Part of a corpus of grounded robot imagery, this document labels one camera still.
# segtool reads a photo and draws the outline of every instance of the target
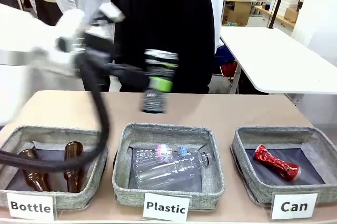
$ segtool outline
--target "shelf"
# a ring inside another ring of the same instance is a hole
[[[263,12],[264,14],[268,15],[268,16],[271,16],[272,15],[272,12],[271,11],[267,11],[265,9],[262,8],[262,6],[254,6],[255,9],[257,9],[258,11],[260,12]],[[290,22],[289,20],[286,20],[284,17],[280,16],[280,15],[277,15],[276,16],[276,19],[281,22],[282,24],[290,27],[290,28],[295,28],[295,23],[293,22]]]
[[[251,3],[265,3],[267,0],[226,0],[226,2],[251,2]]]

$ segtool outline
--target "table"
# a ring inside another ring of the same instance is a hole
[[[126,207],[114,200],[112,162],[126,124],[166,123],[207,127],[214,132],[223,165],[226,189],[213,212],[190,212],[188,221],[268,222],[270,211],[256,206],[247,196],[230,153],[234,131],[242,125],[303,125],[309,121],[284,96],[169,94],[167,114],[140,112],[142,94],[104,93],[113,125],[109,157],[101,186],[89,207],[83,211],[59,212],[59,220],[111,220],[131,223],[142,220],[142,209]],[[17,119],[0,131],[3,142],[19,125],[42,125],[95,130],[94,109],[87,92],[41,91],[23,107]],[[0,209],[0,218],[9,218]],[[337,219],[337,205],[319,207],[314,221]]]
[[[225,13],[225,6],[226,2],[241,2],[241,3],[265,3],[267,0],[224,0],[223,1],[223,6],[222,6],[222,13],[221,13],[221,24],[223,23],[223,16]]]
[[[337,67],[278,29],[221,27],[221,37],[254,87],[266,93],[337,94]]]

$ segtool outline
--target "gray fabric bin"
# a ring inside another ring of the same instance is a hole
[[[38,126],[22,126],[17,128],[11,136],[2,145],[1,150],[20,153],[24,149],[36,147],[43,156],[48,160],[62,158],[61,151],[71,141],[82,143],[84,154],[90,152],[96,145],[98,140],[97,131],[86,131],[80,129],[65,129],[65,128],[45,128]],[[107,159],[107,149],[97,157],[93,162],[88,163],[85,170],[85,177],[82,180],[82,189],[80,193],[66,192],[66,180],[63,178],[63,173],[50,173],[49,183],[52,190],[61,189],[62,191],[51,192],[36,192],[28,187],[24,181],[17,182],[13,185],[13,180],[17,180],[17,175],[21,170],[15,167],[0,165],[0,207],[8,207],[7,193],[28,194],[34,196],[52,196],[55,198],[57,210],[82,210],[90,203],[93,195],[100,185],[101,177],[104,171],[105,162]],[[21,187],[17,190],[8,190],[7,188]]]
[[[286,182],[253,160],[260,144],[282,160],[299,164],[300,176]],[[274,192],[319,191],[318,203],[337,202],[337,149],[316,128],[243,126],[235,132],[232,151],[246,187],[259,205],[270,204]]]
[[[178,146],[199,149],[210,153],[214,158],[212,166],[202,170],[202,192],[137,190],[129,189],[131,172],[131,148],[145,148],[154,144],[171,143]],[[213,133],[205,128],[193,128],[180,125],[128,124],[122,133],[112,184],[115,199],[127,206],[142,207],[146,193],[190,197],[190,209],[194,211],[214,210],[218,198],[225,190],[225,182],[219,153]]]

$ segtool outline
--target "label card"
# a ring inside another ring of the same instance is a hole
[[[318,193],[276,194],[272,220],[311,218]]]
[[[189,204],[189,198],[146,193],[143,217],[185,222]]]
[[[29,220],[54,220],[53,197],[7,193],[12,217]]]

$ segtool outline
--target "cardboard box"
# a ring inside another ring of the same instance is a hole
[[[251,2],[235,2],[234,7],[226,6],[223,24],[231,22],[237,23],[238,26],[246,26],[251,12],[251,5]]]
[[[284,14],[284,18],[293,23],[296,23],[298,16],[299,16],[299,12],[297,12],[296,9],[294,8],[286,9],[285,14]]]

